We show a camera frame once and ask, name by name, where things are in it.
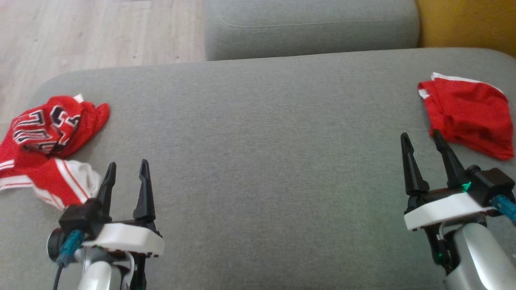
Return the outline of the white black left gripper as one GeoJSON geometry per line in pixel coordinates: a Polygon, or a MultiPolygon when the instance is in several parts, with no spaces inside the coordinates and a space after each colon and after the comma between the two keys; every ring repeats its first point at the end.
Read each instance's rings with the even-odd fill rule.
{"type": "MultiPolygon", "coordinates": [[[[117,165],[110,163],[98,191],[102,213],[110,213],[112,189],[116,183],[117,165]]],[[[141,186],[133,218],[144,223],[154,222],[156,218],[152,180],[149,162],[141,162],[139,171],[141,186]]],[[[163,255],[164,239],[153,230],[142,226],[123,223],[109,223],[92,240],[92,247],[113,251],[128,251],[142,255],[163,255]]]]}

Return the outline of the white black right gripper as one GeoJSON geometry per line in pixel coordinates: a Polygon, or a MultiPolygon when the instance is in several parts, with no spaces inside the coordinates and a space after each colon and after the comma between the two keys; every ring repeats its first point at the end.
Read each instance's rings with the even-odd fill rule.
{"type": "Polygon", "coordinates": [[[463,191],[462,188],[470,181],[462,163],[439,130],[433,130],[433,141],[443,160],[448,188],[429,191],[429,184],[422,178],[407,132],[401,134],[400,141],[405,190],[409,196],[404,215],[408,230],[494,211],[494,207],[480,205],[463,191]]]}

